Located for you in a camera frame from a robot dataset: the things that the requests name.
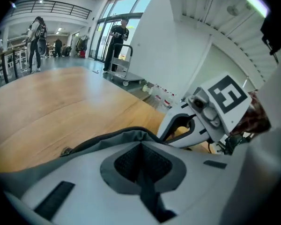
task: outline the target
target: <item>wooden floor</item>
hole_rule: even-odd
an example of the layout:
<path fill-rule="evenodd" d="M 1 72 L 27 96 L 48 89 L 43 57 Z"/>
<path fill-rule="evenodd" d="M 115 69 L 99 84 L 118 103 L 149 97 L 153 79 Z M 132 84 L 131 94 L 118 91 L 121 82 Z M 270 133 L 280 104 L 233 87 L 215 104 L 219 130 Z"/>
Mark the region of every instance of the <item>wooden floor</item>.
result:
<path fill-rule="evenodd" d="M 50 161 L 65 146 L 131 126 L 157 133 L 163 114 L 83 67 L 0 88 L 0 172 Z"/>

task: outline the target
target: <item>ceiling light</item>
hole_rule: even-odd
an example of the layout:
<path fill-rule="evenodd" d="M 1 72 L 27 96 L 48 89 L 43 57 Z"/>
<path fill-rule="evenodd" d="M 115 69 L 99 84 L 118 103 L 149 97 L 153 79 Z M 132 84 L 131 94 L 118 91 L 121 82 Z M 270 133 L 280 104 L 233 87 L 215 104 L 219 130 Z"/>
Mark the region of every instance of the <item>ceiling light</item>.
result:
<path fill-rule="evenodd" d="M 268 7 L 264 4 L 262 0 L 247 0 L 249 3 L 251 3 L 265 18 L 268 14 Z"/>

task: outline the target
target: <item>window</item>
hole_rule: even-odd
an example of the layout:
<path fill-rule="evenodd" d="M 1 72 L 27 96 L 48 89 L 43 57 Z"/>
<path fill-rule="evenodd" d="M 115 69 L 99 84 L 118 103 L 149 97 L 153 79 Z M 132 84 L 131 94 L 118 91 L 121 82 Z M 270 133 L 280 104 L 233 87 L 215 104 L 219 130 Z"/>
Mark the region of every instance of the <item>window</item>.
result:
<path fill-rule="evenodd" d="M 110 16 L 130 13 L 135 2 L 136 0 L 118 0 L 113 10 L 111 11 Z"/>
<path fill-rule="evenodd" d="M 106 18 L 114 2 L 110 2 L 101 18 Z"/>
<path fill-rule="evenodd" d="M 146 10 L 150 1 L 151 0 L 139 0 L 139 2 L 137 3 L 133 12 L 134 13 L 143 13 Z"/>

